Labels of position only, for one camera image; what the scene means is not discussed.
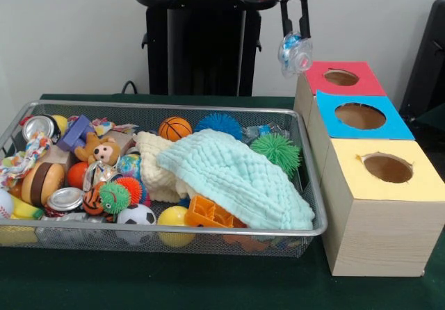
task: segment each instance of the white wall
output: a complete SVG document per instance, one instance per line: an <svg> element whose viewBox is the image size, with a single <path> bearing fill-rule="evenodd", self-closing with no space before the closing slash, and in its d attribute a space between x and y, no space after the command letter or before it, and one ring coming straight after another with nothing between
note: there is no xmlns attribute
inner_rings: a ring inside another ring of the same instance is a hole
<svg viewBox="0 0 445 310"><path fill-rule="evenodd" d="M434 0L309 0L316 60L370 62L399 104ZM299 3L291 3L297 26ZM280 10L262 12L255 95L295 93L281 76ZM0 131L44 92L148 92L145 8L136 0L0 0Z"/></svg>

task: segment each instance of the baseball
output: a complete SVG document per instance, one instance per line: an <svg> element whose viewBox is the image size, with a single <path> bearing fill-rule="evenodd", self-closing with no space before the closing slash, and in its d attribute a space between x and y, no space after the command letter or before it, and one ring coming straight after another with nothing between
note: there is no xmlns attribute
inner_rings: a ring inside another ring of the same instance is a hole
<svg viewBox="0 0 445 310"><path fill-rule="evenodd" d="M5 190L0 189L0 218L10 218L14 211L12 197Z"/></svg>

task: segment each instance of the red square lid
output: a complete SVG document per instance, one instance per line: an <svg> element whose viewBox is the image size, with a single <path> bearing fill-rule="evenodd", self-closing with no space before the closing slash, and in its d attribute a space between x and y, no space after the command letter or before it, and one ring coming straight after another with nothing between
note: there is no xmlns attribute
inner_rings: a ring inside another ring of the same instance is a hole
<svg viewBox="0 0 445 310"><path fill-rule="evenodd" d="M306 77L313 95L387 95L366 62L314 62Z"/></svg>

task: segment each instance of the basket rim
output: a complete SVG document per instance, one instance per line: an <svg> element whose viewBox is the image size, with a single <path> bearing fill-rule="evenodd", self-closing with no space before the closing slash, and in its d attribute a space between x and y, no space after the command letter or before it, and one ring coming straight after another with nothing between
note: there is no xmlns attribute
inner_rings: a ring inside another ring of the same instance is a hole
<svg viewBox="0 0 445 310"><path fill-rule="evenodd" d="M227 235L246 235L246 236L291 236L291 237L313 237L321 235L327 229L327 216L323 198L320 191L318 176L314 168L314 159L310 148L307 132L302 116L288 109L282 108L241 108L225 106L194 106L194 105L174 105L174 104L139 104L139 103L118 103L118 102L95 102L95 101L70 101L70 100L36 100L25 104L17 113L14 120L0 136L0 147L4 147L9 138L19 125L20 120L32 108L44 105L60 106L105 106L105 107L125 107L125 108L156 108L156 109L182 109L197 111L231 111L243 113L280 113L294 117L298 123L298 130L302 143L302 151L309 175L314 204L316 206L316 216L319 226L312 230L282 230L282 229L229 229L229 228L209 228L209 227L173 227L161 225L119 225L115 223L89 223L89 222L70 222L70 221L41 221L41 220L7 220L0 219L0 226L17 227L51 227L60 229L100 229L117 231L156 231L185 234L227 234Z"/></svg>

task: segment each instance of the toy hamburger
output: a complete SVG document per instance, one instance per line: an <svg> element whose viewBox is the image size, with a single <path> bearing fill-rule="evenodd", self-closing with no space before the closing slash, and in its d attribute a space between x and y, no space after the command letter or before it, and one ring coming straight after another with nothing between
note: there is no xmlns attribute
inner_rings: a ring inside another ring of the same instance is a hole
<svg viewBox="0 0 445 310"><path fill-rule="evenodd" d="M62 188L65 171L60 164L36 163L26 175L22 185L22 200L43 207L48 197Z"/></svg>

